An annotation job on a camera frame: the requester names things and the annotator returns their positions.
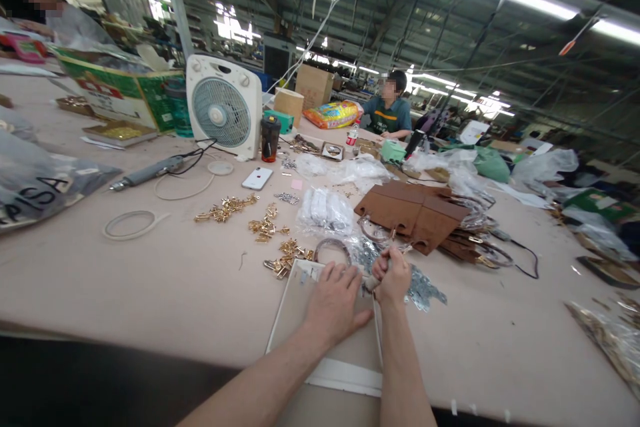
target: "factory floor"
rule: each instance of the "factory floor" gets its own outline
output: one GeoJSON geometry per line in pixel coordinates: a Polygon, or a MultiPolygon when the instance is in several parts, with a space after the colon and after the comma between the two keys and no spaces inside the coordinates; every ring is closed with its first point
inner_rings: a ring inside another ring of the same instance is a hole
{"type": "MultiPolygon", "coordinates": [[[[173,427],[236,373],[112,346],[0,337],[0,427],[173,427]]],[[[439,427],[503,425],[435,415],[439,427]]]]}

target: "water bottle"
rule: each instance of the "water bottle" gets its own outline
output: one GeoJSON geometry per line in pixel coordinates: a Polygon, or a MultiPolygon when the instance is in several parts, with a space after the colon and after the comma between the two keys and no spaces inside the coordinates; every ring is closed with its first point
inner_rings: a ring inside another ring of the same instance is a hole
{"type": "Polygon", "coordinates": [[[355,146],[355,141],[358,140],[358,131],[360,130],[360,121],[356,120],[351,126],[349,133],[347,134],[347,145],[353,147],[353,155],[358,154],[358,147],[355,146]]]}

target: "ceiling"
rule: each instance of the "ceiling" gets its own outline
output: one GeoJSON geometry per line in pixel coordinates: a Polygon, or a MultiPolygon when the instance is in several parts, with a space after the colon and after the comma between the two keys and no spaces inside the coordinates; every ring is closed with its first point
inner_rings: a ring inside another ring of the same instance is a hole
{"type": "MultiPolygon", "coordinates": [[[[331,4],[316,0],[315,18],[313,0],[185,0],[185,4],[188,11],[206,18],[215,15],[216,1],[234,5],[239,19],[252,22],[258,31],[272,30],[278,15],[293,25],[293,38],[300,46],[316,32],[331,4]]],[[[622,9],[640,25],[636,16],[640,0],[590,2],[622,9]]],[[[594,123],[589,119],[595,115],[584,114],[591,107],[627,117],[639,111],[640,47],[586,32],[560,57],[560,50],[596,9],[562,21],[512,1],[496,12],[498,4],[499,0],[341,0],[317,46],[328,36],[330,50],[359,65],[378,71],[415,65],[416,70],[431,70],[466,90],[485,94],[498,90],[501,99],[522,111],[640,145],[635,125],[631,128],[626,122],[612,130],[603,124],[611,115],[599,116],[594,123]],[[567,113],[565,105],[582,110],[567,113]]]]}

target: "green shirt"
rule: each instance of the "green shirt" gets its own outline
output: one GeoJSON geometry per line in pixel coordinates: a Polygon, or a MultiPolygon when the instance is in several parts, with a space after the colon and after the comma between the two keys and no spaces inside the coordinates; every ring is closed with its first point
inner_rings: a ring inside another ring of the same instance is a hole
{"type": "Polygon", "coordinates": [[[411,106],[405,99],[396,99],[391,108],[385,108],[385,101],[379,95],[365,103],[362,108],[371,117],[367,130],[382,135],[383,132],[411,130],[411,106]]]}

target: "worker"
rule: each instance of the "worker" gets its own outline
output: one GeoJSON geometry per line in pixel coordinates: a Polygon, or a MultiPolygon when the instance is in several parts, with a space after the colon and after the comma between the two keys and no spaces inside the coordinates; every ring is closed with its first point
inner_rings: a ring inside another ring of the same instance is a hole
{"type": "Polygon", "coordinates": [[[447,111],[442,112],[443,107],[435,108],[431,110],[429,113],[425,113],[422,117],[418,119],[415,123],[416,130],[422,130],[423,132],[429,133],[431,126],[435,123],[436,119],[438,124],[435,126],[433,131],[430,133],[433,137],[435,137],[440,129],[447,123],[447,121],[455,116],[458,113],[458,109],[456,107],[449,107],[447,111]]]}
{"type": "Polygon", "coordinates": [[[6,16],[24,20],[18,23],[58,45],[76,49],[89,49],[95,43],[115,45],[98,22],[66,0],[0,0],[0,5],[6,16]]]}
{"type": "MultiPolygon", "coordinates": [[[[435,427],[405,310],[411,267],[393,246],[375,260],[373,275],[381,280],[375,298],[384,327],[380,425],[435,427]]],[[[372,310],[353,311],[361,280],[357,267],[329,262],[298,330],[206,400],[179,427],[274,425],[324,355],[373,317],[372,310]]]]}
{"type": "Polygon", "coordinates": [[[367,130],[386,139],[404,138],[411,133],[411,106],[401,98],[407,88],[407,76],[403,71],[392,71],[377,95],[362,107],[371,117],[367,130]]]}

